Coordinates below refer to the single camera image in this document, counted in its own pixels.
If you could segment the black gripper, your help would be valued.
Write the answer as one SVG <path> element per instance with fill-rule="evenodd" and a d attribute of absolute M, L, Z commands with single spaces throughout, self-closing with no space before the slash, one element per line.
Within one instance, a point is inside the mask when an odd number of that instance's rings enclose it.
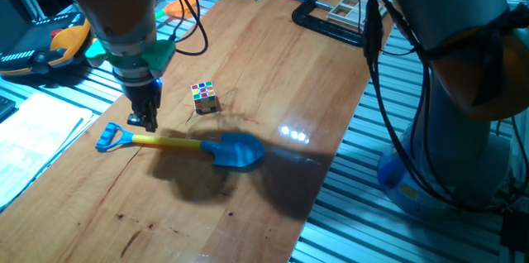
<path fill-rule="evenodd" d="M 157 122 L 157 108 L 161 104 L 162 81 L 160 79 L 152 79 L 148 84 L 141 86 L 122 86 L 124 95 L 131 101 L 133 110 L 138 110 L 140 106 L 144 106 L 148 102 L 152 102 L 153 106 L 146 106 L 143 111 L 143 117 L 131 113 L 127 118 L 127 124 L 144 127 L 148 132 L 155 132 L 158 128 Z"/>

